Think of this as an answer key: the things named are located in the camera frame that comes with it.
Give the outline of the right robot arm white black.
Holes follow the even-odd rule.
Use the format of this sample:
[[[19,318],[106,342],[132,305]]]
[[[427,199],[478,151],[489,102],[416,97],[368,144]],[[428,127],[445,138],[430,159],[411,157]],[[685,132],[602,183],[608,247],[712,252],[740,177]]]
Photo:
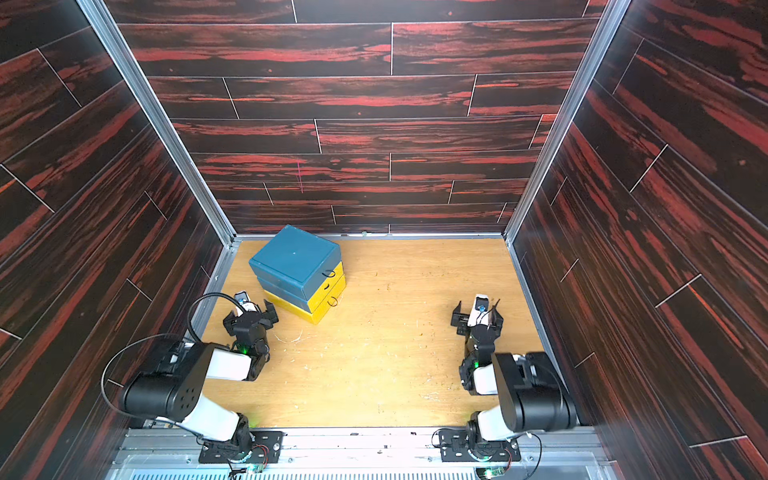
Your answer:
[[[458,304],[450,325],[464,338],[461,386],[498,404],[476,411],[462,428],[438,431],[436,447],[445,462],[517,461],[517,439],[528,433],[570,430],[578,424],[576,404],[544,352],[499,353],[496,341],[504,319],[485,295],[470,311]]]

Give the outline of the teal drawer cabinet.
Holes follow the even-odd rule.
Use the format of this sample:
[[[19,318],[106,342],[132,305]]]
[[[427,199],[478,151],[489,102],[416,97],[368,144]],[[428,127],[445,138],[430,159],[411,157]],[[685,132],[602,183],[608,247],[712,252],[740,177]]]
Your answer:
[[[309,299],[339,262],[339,245],[286,225],[249,260],[249,266],[258,281],[267,280]]]

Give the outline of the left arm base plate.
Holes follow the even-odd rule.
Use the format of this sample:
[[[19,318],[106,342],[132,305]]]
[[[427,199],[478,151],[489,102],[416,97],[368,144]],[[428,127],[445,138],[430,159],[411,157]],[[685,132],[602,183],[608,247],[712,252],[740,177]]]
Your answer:
[[[251,430],[229,441],[204,440],[198,462],[221,465],[268,465],[279,461],[285,433],[279,430]]]

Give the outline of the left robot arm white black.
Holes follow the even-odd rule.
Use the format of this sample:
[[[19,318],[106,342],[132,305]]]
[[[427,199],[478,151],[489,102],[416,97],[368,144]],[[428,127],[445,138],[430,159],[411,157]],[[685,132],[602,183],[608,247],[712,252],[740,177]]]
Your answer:
[[[207,398],[203,387],[211,379],[255,381],[270,360],[267,331],[279,318],[271,302],[259,306],[244,292],[223,298],[236,305],[223,319],[233,344],[206,343],[197,335],[161,342],[155,357],[127,383],[119,410],[192,433],[201,464],[261,472],[279,461],[284,434],[251,429],[245,414]]]

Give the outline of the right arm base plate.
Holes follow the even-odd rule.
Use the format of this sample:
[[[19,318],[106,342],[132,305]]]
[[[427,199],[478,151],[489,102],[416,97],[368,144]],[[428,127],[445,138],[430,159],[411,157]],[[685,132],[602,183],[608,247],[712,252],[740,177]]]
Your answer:
[[[439,451],[443,462],[519,462],[521,454],[515,442],[486,441],[466,428],[443,427],[431,436],[431,446]]]

